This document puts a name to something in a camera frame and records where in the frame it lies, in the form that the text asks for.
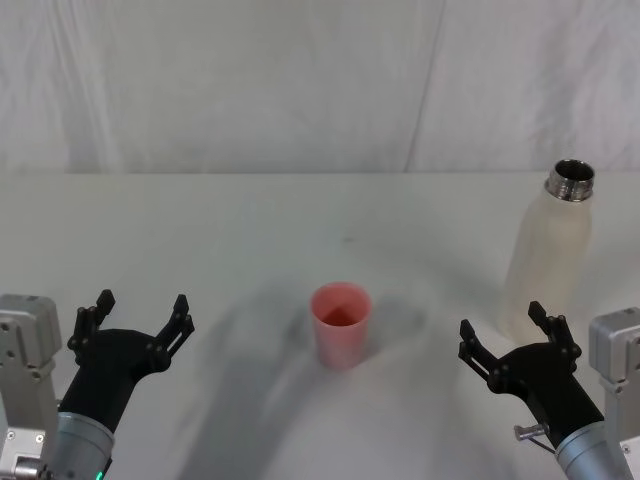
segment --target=white table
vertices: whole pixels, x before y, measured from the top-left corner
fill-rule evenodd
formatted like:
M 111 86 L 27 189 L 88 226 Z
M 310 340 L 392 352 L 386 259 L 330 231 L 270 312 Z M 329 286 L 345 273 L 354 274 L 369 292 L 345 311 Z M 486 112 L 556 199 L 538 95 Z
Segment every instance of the white table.
M 517 444 L 533 418 L 457 359 L 470 318 L 489 320 L 518 223 L 544 175 L 44 176 L 0 180 L 0 292 L 52 297 L 63 338 L 103 288 L 103 325 L 155 334 L 175 296 L 196 332 L 142 381 L 109 477 L 214 480 L 561 479 Z M 576 308 L 638 305 L 640 175 L 597 178 Z M 314 358 L 306 305 L 332 280 L 375 301 L 369 359 L 343 374 Z M 76 367 L 66 349 L 61 396 Z M 602 403 L 597 375 L 578 377 Z

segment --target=white backdrop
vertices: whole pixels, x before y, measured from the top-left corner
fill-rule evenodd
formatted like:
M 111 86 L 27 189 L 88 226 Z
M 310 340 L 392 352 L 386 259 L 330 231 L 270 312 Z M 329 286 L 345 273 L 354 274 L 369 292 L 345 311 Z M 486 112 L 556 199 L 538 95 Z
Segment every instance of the white backdrop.
M 0 0 L 0 172 L 640 168 L 636 0 Z

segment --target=silver cylindrical joint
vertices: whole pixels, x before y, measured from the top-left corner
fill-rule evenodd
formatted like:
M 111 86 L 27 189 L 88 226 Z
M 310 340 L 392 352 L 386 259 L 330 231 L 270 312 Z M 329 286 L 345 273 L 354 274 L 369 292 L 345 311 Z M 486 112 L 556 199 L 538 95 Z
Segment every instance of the silver cylindrical joint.
M 95 480 L 111 457 L 113 443 L 113 434 L 101 423 L 84 415 L 60 412 L 48 470 L 56 480 Z
M 567 202 L 582 202 L 593 195 L 595 172 L 580 160 L 560 160 L 549 172 L 544 187 L 551 195 Z
M 35 458 L 21 458 L 16 463 L 16 480 L 37 480 L 42 468 L 40 460 Z
M 576 430 L 556 450 L 556 459 L 569 480 L 620 478 L 604 435 L 604 422 Z

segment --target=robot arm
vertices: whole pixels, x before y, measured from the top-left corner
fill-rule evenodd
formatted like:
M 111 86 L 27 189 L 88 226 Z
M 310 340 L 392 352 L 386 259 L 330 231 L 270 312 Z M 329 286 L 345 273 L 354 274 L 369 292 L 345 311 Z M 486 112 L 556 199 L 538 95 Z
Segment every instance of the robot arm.
M 527 404 L 538 424 L 515 427 L 516 437 L 546 435 L 570 480 L 640 479 L 640 310 L 623 310 L 591 324 L 590 361 L 607 390 L 604 418 L 573 377 L 581 350 L 565 318 L 548 317 L 537 302 L 531 303 L 529 316 L 547 343 L 516 348 L 497 359 L 463 320 L 459 358 L 492 392 L 510 393 Z
M 155 337 L 100 330 L 114 304 L 111 291 L 104 290 L 96 306 L 78 309 L 68 346 L 80 368 L 58 409 L 50 377 L 61 344 L 54 303 L 44 297 L 0 297 L 0 389 L 9 424 L 0 479 L 103 478 L 136 384 L 167 370 L 194 331 L 184 295 Z
M 7 429 L 0 478 L 35 478 L 53 451 L 58 409 L 51 383 L 60 350 L 56 306 L 48 298 L 0 297 L 0 393 Z

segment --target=bottle opening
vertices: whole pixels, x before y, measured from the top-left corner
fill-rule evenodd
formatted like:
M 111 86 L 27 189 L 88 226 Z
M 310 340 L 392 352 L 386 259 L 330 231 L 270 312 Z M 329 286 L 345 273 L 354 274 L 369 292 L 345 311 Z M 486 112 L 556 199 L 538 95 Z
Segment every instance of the bottle opening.
M 593 168 L 580 160 L 560 160 L 549 173 L 545 189 L 568 202 L 582 202 L 593 194 Z
M 593 180 L 595 172 L 589 164 L 580 160 L 561 160 L 556 164 L 556 173 L 574 182 Z

